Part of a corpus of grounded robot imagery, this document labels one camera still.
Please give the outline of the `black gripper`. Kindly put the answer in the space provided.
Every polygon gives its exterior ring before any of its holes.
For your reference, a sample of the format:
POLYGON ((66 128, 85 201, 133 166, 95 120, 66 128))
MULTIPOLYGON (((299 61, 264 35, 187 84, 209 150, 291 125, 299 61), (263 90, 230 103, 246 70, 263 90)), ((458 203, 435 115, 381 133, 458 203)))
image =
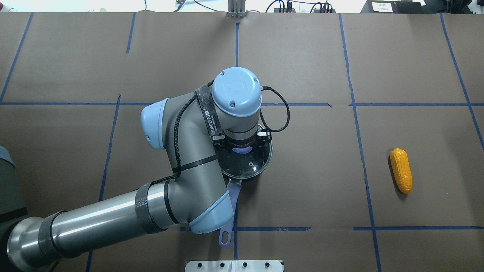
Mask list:
POLYGON ((212 136, 211 141, 216 150, 249 153, 253 149, 269 146, 272 141, 272 133, 264 128, 253 128, 245 133, 225 130, 222 134, 212 136))

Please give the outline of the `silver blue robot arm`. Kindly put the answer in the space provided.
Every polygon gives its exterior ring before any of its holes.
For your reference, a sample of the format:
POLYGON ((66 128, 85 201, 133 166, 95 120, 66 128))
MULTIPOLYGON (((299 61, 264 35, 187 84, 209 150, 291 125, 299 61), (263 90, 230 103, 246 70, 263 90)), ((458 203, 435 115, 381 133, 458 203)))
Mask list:
POLYGON ((141 124, 153 149, 165 150, 172 174, 140 188, 7 229, 2 272, 38 272, 52 263, 139 236, 189 224, 206 234, 234 216, 217 148, 244 149, 262 141, 259 78, 231 67, 194 92, 145 107, 141 124))

